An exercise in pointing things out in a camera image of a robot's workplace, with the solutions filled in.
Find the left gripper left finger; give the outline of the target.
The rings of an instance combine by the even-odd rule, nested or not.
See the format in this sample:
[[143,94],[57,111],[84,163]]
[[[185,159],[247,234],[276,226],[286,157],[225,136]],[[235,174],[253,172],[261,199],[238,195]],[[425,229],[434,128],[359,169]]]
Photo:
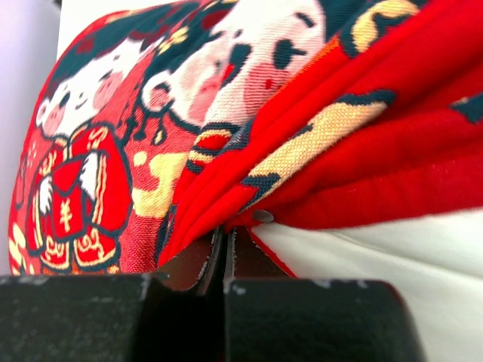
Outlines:
[[3,361],[219,361],[219,231],[154,272],[2,276]]

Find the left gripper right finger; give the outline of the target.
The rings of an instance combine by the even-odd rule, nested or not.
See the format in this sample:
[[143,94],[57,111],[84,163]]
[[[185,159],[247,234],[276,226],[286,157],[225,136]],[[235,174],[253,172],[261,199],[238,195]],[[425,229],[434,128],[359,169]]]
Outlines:
[[385,281],[290,278],[248,230],[227,238],[227,361],[425,361],[401,294]]

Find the white pillow insert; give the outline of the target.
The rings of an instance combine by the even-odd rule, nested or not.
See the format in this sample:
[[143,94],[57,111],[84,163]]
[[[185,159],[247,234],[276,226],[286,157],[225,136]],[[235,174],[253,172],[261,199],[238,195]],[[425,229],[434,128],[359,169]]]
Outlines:
[[482,359],[482,211],[352,229],[254,228],[302,278],[370,278],[406,300],[430,361]]

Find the red printed pillowcase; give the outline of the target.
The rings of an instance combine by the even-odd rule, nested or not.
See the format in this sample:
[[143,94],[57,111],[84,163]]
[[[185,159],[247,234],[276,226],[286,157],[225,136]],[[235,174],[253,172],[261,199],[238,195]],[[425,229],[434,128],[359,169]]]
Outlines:
[[48,76],[13,275],[150,272],[218,227],[482,205],[480,1],[179,1],[94,21]]

